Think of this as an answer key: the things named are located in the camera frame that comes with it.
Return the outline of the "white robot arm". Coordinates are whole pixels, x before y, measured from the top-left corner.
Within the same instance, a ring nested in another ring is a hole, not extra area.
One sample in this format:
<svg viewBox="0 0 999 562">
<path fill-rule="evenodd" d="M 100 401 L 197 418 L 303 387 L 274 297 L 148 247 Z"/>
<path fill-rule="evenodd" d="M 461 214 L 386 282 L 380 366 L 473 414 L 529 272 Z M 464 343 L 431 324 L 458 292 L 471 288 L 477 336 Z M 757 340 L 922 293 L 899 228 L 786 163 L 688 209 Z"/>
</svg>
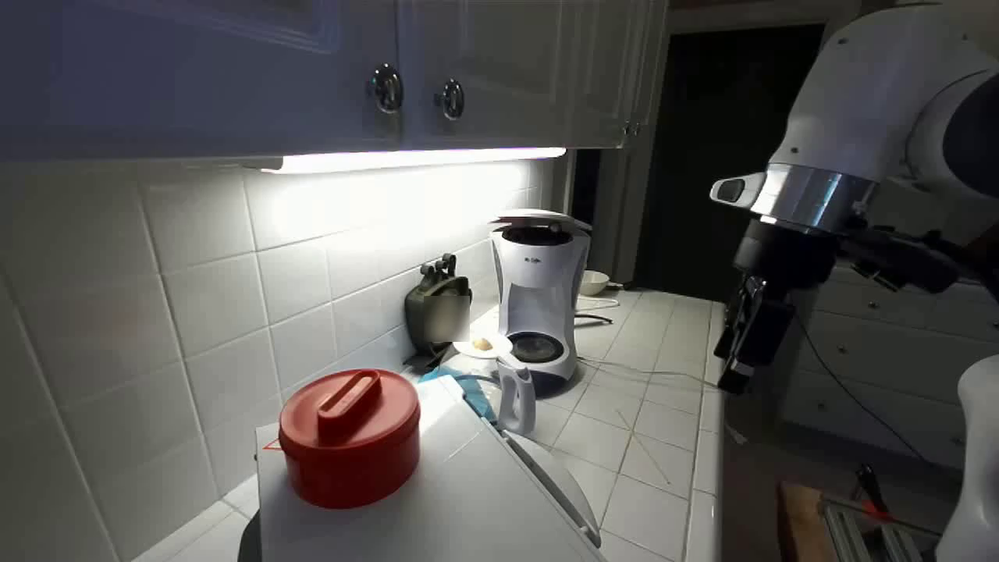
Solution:
<svg viewBox="0 0 999 562">
<path fill-rule="evenodd" d="M 853 20 L 812 62 L 769 167 L 707 187 L 748 215 L 722 340 L 724 393 L 773 363 L 794 297 L 840 258 L 866 277 L 927 293 L 997 282 L 997 258 L 943 234 L 874 226 L 884 184 L 999 199 L 999 4 L 931 0 Z"/>
</svg>

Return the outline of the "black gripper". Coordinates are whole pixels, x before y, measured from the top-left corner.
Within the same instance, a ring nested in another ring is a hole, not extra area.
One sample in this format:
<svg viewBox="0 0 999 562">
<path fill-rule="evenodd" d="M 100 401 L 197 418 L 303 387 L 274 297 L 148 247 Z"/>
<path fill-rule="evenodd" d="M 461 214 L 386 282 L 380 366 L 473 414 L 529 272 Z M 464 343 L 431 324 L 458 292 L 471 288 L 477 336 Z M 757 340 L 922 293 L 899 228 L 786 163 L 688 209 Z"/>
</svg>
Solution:
<svg viewBox="0 0 999 562">
<path fill-rule="evenodd" d="M 794 292 L 812 292 L 831 277 L 837 241 L 779 226 L 751 223 L 735 247 L 735 292 L 724 310 L 724 331 L 716 343 L 722 358 L 718 387 L 742 393 L 751 374 L 773 363 L 797 315 Z"/>
</svg>

